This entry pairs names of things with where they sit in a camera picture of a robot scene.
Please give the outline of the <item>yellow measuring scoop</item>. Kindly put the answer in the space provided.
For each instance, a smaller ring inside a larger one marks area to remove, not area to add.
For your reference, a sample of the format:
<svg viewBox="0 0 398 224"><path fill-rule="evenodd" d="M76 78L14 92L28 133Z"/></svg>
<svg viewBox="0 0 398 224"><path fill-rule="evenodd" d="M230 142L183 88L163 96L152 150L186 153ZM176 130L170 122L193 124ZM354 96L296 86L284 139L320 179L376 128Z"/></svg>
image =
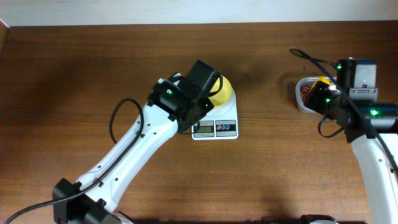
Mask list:
<svg viewBox="0 0 398 224"><path fill-rule="evenodd" d="M331 85L331 81L325 77L318 78L315 83L311 86L310 92L316 93L320 91L325 91Z"/></svg>

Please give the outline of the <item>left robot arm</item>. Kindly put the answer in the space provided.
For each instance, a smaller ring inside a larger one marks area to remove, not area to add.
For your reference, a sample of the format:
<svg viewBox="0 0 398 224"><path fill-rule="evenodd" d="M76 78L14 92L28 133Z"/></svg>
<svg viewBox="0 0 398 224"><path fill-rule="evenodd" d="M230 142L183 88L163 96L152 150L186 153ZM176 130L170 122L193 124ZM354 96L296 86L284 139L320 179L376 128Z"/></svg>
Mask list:
<svg viewBox="0 0 398 224"><path fill-rule="evenodd" d="M151 89L139 117L107 155L74 183L62 179L53 189L55 223L132 223L115 209L125 190L158 148L190 129L211 111L219 71L198 60L187 76L175 73Z"/></svg>

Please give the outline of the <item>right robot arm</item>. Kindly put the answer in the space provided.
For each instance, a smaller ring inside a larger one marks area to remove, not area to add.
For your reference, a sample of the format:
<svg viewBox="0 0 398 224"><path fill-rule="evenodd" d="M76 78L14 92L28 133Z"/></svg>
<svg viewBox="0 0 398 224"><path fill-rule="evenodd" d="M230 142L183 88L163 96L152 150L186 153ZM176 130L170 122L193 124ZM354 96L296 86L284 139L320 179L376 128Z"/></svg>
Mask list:
<svg viewBox="0 0 398 224"><path fill-rule="evenodd" d="M358 161L373 223L397 223L397 105L377 102L376 62L340 59L304 104L334 121Z"/></svg>

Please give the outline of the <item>yellow plastic bowl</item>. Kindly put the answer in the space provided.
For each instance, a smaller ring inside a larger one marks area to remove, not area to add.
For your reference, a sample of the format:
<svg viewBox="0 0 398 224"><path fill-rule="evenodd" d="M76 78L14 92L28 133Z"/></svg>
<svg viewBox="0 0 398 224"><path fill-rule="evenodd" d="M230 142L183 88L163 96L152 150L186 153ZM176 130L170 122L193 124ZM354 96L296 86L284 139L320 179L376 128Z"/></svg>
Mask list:
<svg viewBox="0 0 398 224"><path fill-rule="evenodd" d="M232 86L227 78L220 76L210 90L208 98L214 107L224 105L232 95Z"/></svg>

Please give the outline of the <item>white digital kitchen scale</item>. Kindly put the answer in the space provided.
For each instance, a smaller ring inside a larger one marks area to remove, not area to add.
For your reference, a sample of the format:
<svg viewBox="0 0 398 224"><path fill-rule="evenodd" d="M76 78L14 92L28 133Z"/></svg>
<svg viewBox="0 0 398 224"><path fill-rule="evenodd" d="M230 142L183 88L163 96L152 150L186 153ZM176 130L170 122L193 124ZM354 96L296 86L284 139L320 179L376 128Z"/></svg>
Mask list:
<svg viewBox="0 0 398 224"><path fill-rule="evenodd" d="M214 107L192 126L192 138L196 141L237 139L239 136L236 95L232 90L229 100Z"/></svg>

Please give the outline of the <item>red beans in container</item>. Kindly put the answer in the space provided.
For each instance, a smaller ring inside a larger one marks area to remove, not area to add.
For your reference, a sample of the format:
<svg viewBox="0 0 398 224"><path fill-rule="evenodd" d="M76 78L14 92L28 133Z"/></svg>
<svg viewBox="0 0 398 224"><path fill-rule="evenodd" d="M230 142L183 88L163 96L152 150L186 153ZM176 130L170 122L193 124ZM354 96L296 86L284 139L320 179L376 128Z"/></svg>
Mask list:
<svg viewBox="0 0 398 224"><path fill-rule="evenodd" d="M300 97L302 100L302 103L305 104L307 100L311 97L312 95L312 86L311 85L302 85L300 88Z"/></svg>

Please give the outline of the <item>clear plastic container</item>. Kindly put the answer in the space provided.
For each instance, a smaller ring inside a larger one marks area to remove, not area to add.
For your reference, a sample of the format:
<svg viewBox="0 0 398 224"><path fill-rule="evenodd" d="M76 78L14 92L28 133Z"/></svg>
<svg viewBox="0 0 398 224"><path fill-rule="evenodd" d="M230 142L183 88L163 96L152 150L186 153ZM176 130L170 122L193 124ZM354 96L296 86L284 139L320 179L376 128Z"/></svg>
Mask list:
<svg viewBox="0 0 398 224"><path fill-rule="evenodd" d="M299 111L303 113L320 114L319 112L311 110L310 108L305 106L305 101L308 98L310 89L319 78L324 78L330 81L328 77L305 77L296 84L295 97L297 100L297 108ZM331 87L328 87L328 89L331 91L332 98L340 94L340 91L336 89L336 86L334 84L331 84Z"/></svg>

